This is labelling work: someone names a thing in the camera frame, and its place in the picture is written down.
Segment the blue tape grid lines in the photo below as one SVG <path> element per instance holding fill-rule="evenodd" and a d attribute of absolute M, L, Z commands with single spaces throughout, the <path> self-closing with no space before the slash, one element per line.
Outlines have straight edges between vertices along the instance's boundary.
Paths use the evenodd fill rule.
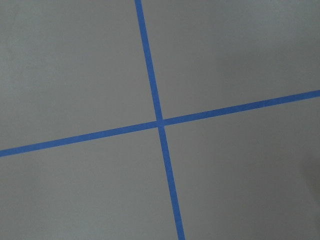
<path fill-rule="evenodd" d="M 143 3 L 140 0 L 136 0 L 134 4 L 135 4 L 136 15 L 137 15 L 137 22 L 139 26 L 142 49 L 144 53 L 150 92 L 152 96 L 155 120 L 150 122 L 123 126 L 123 127 L 118 127 L 118 128 L 108 129 L 108 130 L 102 130 L 102 131 L 97 131 L 97 132 L 92 132 L 87 134 L 81 134 L 81 135 L 76 135 L 76 136 L 71 136 L 66 138 L 45 141 L 45 142 L 39 142 L 39 143 L 28 144 L 28 145 L 23 145 L 23 146 L 8 148 L 8 149 L 2 149 L 0 151 L 0 156 L 6 157 L 6 156 L 19 155 L 19 154 L 24 154 L 28 152 L 35 152 L 35 151 L 40 151 L 40 150 L 50 149 L 50 148 L 55 148 L 60 146 L 66 146 L 66 145 L 75 144 L 75 143 L 82 143 L 82 142 L 87 142 L 87 141 L 92 141 L 92 140 L 97 140 L 102 138 L 108 138 L 112 136 L 119 136 L 123 134 L 133 133 L 133 132 L 156 129 L 159 135 L 159 141 L 160 141 L 161 152 L 162 152 L 162 157 L 164 162 L 165 174 L 166 174 L 166 179 L 167 179 L 167 184 L 169 189 L 170 202 L 172 206 L 177 238 L 179 240 L 184 240 L 186 237 L 185 237 L 181 210 L 179 206 L 179 199 L 178 199 L 178 194 L 177 194 L 177 189 L 175 184 L 174 171 L 172 168 L 170 150 L 168 146 L 166 127 L 171 125 L 193 122 L 193 121 L 208 119 L 208 118 L 215 118 L 218 116 L 230 115 L 234 113 L 266 108 L 270 106 L 276 106 L 276 105 L 281 105 L 281 104 L 286 104 L 291 102 L 314 99 L 320 96 L 320 91 L 313 90 L 313 91 L 302 92 L 302 93 L 297 93 L 297 94 L 288 95 L 288 96 L 281 96 L 277 98 L 271 98 L 271 99 L 266 99 L 266 100 L 261 100 L 256 102 L 250 102 L 246 104 L 228 106 L 224 108 L 213 109 L 213 110 L 197 112 L 197 113 L 165 119 L 162 113 L 162 106 L 161 106 L 161 101 L 159 97 L 156 75 L 154 71 L 154 64 L 152 60 L 152 53 L 151 53 L 151 48 L 150 48 L 150 43 L 148 38 L 146 20 L 144 16 Z"/>

